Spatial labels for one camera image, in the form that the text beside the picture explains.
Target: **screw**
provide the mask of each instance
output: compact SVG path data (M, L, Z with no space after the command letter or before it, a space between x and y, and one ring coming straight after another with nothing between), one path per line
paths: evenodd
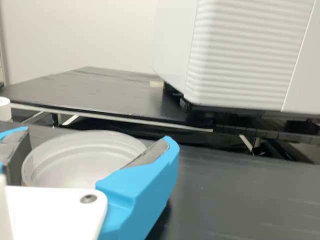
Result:
M83 204L91 204L91 203L93 203L95 200L97 200L97 196L96 196L96 195L88 194L88 195L83 196L83 197L80 199L80 202L83 203Z

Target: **white bowl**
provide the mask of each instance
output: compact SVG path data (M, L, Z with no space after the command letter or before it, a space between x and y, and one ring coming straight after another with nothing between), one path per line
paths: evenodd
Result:
M26 186L95 188L147 148L115 131L82 131L53 138L29 153L21 174Z

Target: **blue plastic part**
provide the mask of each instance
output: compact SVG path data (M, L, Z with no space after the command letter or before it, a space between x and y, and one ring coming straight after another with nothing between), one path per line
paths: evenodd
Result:
M23 132L23 131L27 131L27 130L28 130L27 126L21 126L21 127L17 127L17 128L14 128L14 129L10 129L8 131L0 132L0 142L7 135L10 135L10 134L13 134L13 133L16 133L16 132ZM3 173L3 164L2 164L1 159L0 159L0 174L2 174L2 173Z
M0 132L0 141L7 135L10 135L10 134L13 134L13 133L16 133L16 132L23 132L23 131L27 131L27 130L28 130L27 126L21 126L21 127L17 127L17 128L14 128L14 129L10 129L8 131Z
M108 199L99 240L145 239L174 189L178 177L179 146L168 136L169 148L156 161L115 171L95 188Z

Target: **white ribbed device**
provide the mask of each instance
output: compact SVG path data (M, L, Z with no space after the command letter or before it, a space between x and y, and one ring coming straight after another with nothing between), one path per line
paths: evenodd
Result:
M320 114L320 0L159 0L153 70L195 105Z

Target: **black tabletop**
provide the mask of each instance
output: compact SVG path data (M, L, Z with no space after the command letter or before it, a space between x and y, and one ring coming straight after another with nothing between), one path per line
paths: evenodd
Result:
M96 67L48 75L4 87L12 103L139 120L185 124L179 101L152 74Z
M29 129L32 147L71 132ZM317 165L181 145L175 189L147 239L319 239L319 178Z

